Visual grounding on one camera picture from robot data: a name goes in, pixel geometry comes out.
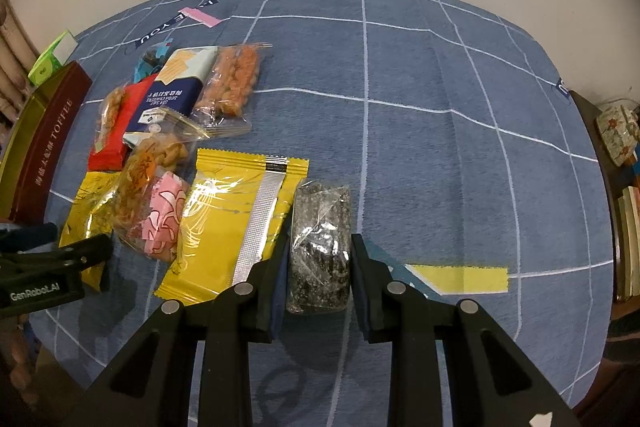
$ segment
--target wrapped black sesame candy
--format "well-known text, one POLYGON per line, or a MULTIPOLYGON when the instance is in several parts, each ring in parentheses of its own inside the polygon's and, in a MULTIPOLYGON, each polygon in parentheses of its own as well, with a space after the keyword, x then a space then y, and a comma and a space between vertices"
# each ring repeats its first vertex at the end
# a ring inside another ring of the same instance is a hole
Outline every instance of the wrapped black sesame candy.
POLYGON ((287 311, 317 314, 346 308, 350 244, 349 187, 302 182, 293 202, 287 311))

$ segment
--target stack of books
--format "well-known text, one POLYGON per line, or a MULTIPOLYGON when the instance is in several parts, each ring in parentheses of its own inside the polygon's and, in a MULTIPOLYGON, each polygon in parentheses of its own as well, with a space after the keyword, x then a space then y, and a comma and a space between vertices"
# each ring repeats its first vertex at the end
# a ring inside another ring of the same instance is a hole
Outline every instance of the stack of books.
POLYGON ((640 190, 627 187, 618 199, 620 263, 617 266, 618 298, 640 295, 640 190))

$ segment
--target blue snack package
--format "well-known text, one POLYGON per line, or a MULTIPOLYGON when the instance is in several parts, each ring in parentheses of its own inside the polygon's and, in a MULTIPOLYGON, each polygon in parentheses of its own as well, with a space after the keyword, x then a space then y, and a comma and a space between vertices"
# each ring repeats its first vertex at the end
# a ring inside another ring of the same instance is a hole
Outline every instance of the blue snack package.
POLYGON ((123 136, 124 142, 136 146, 147 138, 149 125, 159 120, 159 107, 169 107, 189 116, 209 78, 217 52, 217 46, 174 51, 133 113, 123 136))
POLYGON ((162 69, 169 55, 171 55, 169 49, 173 41, 173 39, 167 39, 146 49, 145 54, 142 55, 133 71, 134 84, 139 83, 140 80, 150 74, 158 73, 162 69))

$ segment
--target table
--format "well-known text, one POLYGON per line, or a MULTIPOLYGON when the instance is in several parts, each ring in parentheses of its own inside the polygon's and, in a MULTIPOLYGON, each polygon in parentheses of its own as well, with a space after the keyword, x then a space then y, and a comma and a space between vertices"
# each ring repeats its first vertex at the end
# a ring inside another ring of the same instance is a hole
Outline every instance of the table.
MULTIPOLYGON (((66 219, 99 101, 132 77, 144 50, 134 40, 202 1, 150 0, 78 36, 71 59, 94 85, 48 219, 66 219)), ((353 230, 370 255, 430 298, 463 295, 438 295, 417 265, 505 267, 507 290, 474 298, 577 403, 609 323, 612 236, 589 134, 540 45, 457 0, 217 1, 203 10, 223 23, 183 20, 146 43, 273 44, 254 129, 204 146, 309 158, 310 176, 350 184, 353 230)), ((34 329, 88 386, 159 305, 152 292, 165 270, 114 240, 110 290, 33 314, 34 329)), ((256 425, 385 424, 390 350, 364 344, 351 305, 286 317, 281 338, 252 346, 250 360, 256 425)), ((193 417, 197 391, 196 378, 193 417)))

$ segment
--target yellow snack package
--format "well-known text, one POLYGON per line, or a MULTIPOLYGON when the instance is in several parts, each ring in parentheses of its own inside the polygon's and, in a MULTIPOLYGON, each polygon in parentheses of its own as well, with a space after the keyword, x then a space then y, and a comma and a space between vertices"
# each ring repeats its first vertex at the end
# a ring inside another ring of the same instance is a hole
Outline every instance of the yellow snack package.
MULTIPOLYGON (((88 239, 99 233, 111 233, 111 200, 119 172, 87 172, 71 205, 60 234, 60 247, 88 239)), ((82 282, 100 291, 104 263, 82 270, 82 282)))
POLYGON ((198 149, 177 258, 155 295, 185 305, 214 299, 271 256, 309 161, 198 149))

